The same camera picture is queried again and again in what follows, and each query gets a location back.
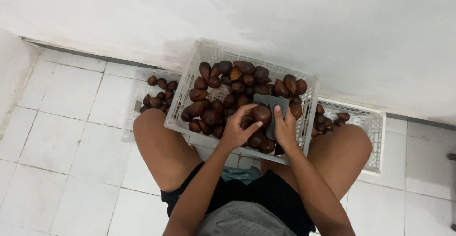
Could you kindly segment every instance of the thigh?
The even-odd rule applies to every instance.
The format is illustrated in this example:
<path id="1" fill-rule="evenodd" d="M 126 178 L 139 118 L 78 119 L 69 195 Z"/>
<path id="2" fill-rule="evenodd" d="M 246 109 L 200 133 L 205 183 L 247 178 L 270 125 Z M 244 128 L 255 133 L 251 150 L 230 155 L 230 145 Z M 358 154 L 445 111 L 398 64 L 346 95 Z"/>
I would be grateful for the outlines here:
<path id="1" fill-rule="evenodd" d="M 144 111 L 133 125 L 141 156 L 162 191 L 173 191 L 202 162 L 182 134 L 163 126 L 166 115 L 159 109 Z"/>
<path id="2" fill-rule="evenodd" d="M 333 133 L 319 136 L 310 142 L 307 158 L 340 200 L 348 192 L 372 152 L 372 144 L 364 130 L 345 125 Z M 261 160 L 261 170 L 271 169 L 297 190 L 289 166 Z"/>

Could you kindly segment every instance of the white wall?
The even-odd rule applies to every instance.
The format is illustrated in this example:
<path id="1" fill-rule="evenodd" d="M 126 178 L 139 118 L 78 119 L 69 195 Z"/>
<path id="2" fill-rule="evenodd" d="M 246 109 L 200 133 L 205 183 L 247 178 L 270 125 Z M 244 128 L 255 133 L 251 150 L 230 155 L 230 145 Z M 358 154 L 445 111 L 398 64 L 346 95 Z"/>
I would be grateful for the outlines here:
<path id="1" fill-rule="evenodd" d="M 0 139 L 37 53 L 38 47 L 0 28 Z"/>
<path id="2" fill-rule="evenodd" d="M 0 27 L 168 68 L 198 37 L 251 46 L 329 98 L 456 124 L 456 0 L 0 0 Z"/>

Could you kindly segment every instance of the plastic basket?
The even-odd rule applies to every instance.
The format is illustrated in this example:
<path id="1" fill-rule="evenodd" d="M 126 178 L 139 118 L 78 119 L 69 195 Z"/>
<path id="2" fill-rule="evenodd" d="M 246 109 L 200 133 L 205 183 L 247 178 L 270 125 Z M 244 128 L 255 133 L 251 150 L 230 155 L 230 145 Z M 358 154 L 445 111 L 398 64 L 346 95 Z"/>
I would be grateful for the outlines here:
<path id="1" fill-rule="evenodd" d="M 228 60 L 232 62 L 239 60 L 249 61 L 253 63 L 255 66 L 260 65 L 267 68 L 270 72 L 269 77 L 272 80 L 271 83 L 274 83 L 276 78 L 282 80 L 283 76 L 287 74 L 294 75 L 297 79 L 304 79 L 306 81 L 307 92 L 300 96 L 302 99 L 301 105 L 303 107 L 303 114 L 302 117 L 296 122 L 296 139 L 298 140 L 299 146 L 302 148 L 304 154 L 307 155 L 309 141 L 311 139 L 311 130 L 308 130 L 308 128 L 312 128 L 311 125 L 313 124 L 315 116 L 317 98 L 314 97 L 318 96 L 318 78 L 316 76 L 311 76 L 299 71 L 290 70 L 279 65 L 260 60 L 258 58 L 252 58 L 250 55 L 252 55 L 252 53 L 245 51 L 243 47 L 218 42 L 214 43 L 210 41 L 197 40 L 192 50 L 192 55 L 189 58 L 185 70 L 182 74 L 182 79 L 180 81 L 179 87 L 176 90 L 174 100 L 170 106 L 170 111 L 168 112 L 168 116 L 165 120 L 165 127 L 181 133 L 188 134 L 190 136 L 200 138 L 203 141 L 207 142 L 208 146 L 218 144 L 219 140 L 214 136 L 206 136 L 200 133 L 194 133 L 190 131 L 188 129 L 188 123 L 184 122 L 181 119 L 182 110 L 185 107 L 191 105 L 192 103 L 189 98 L 189 92 L 193 88 L 193 83 L 195 79 L 198 76 L 200 76 L 199 64 L 201 62 L 208 62 L 212 65 L 216 62 L 220 62 L 223 60 Z M 223 101 L 225 99 L 225 96 L 229 93 L 228 87 L 226 87 L 225 85 L 222 85 L 222 87 L 218 89 L 209 88 L 208 92 L 209 95 L 207 98 L 211 101 L 214 99 L 219 99 Z M 244 152 L 255 157 L 265 158 L 283 164 L 288 163 L 285 155 L 274 156 L 274 152 L 270 154 L 263 154 L 257 150 L 253 150 L 248 147 L 238 148 L 233 152 L 238 154 Z"/>
<path id="2" fill-rule="evenodd" d="M 347 124 L 360 126 L 368 134 L 372 142 L 372 154 L 362 172 L 380 176 L 385 146 L 386 113 L 321 97 L 318 98 L 318 103 L 325 108 L 325 116 L 332 121 L 337 118 L 337 113 L 346 112 L 350 114 Z"/>
<path id="3" fill-rule="evenodd" d="M 157 93 L 164 91 L 158 85 L 150 86 L 147 79 L 151 76 L 156 76 L 157 79 L 164 78 L 166 81 L 181 80 L 182 73 L 174 70 L 158 70 L 158 69 L 143 69 L 140 68 L 134 73 L 134 78 L 131 83 L 130 98 L 127 103 L 127 110 L 123 119 L 122 126 L 122 141 L 134 142 L 133 122 L 140 115 L 140 108 L 143 106 L 144 96 L 150 94 L 155 97 Z"/>

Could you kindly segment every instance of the gray cloth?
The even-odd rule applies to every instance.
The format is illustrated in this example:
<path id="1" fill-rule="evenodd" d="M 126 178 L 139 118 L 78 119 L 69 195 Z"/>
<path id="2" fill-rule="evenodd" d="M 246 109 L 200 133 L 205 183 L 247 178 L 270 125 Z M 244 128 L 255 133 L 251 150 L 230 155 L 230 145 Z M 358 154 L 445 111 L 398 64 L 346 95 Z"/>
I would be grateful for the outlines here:
<path id="1" fill-rule="evenodd" d="M 286 111 L 288 110 L 288 99 L 283 98 L 282 96 L 275 97 L 271 95 L 254 94 L 254 101 L 270 107 L 272 111 L 272 121 L 266 128 L 266 137 L 275 140 L 276 134 L 274 134 L 274 130 L 276 129 L 276 119 L 274 118 L 274 107 L 279 105 L 282 110 L 282 117 L 285 117 Z"/>
<path id="2" fill-rule="evenodd" d="M 195 236 L 296 236 L 264 206 L 231 201 L 206 215 Z"/>

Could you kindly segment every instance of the small label on crate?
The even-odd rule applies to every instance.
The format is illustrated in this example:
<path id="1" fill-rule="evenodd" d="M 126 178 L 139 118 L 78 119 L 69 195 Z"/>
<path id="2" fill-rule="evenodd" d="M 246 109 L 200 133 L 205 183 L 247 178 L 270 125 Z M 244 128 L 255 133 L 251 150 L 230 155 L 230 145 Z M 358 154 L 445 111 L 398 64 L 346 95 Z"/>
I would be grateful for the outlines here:
<path id="1" fill-rule="evenodd" d="M 140 112 L 142 102 L 140 100 L 136 100 L 136 103 L 134 104 L 134 111 Z"/>

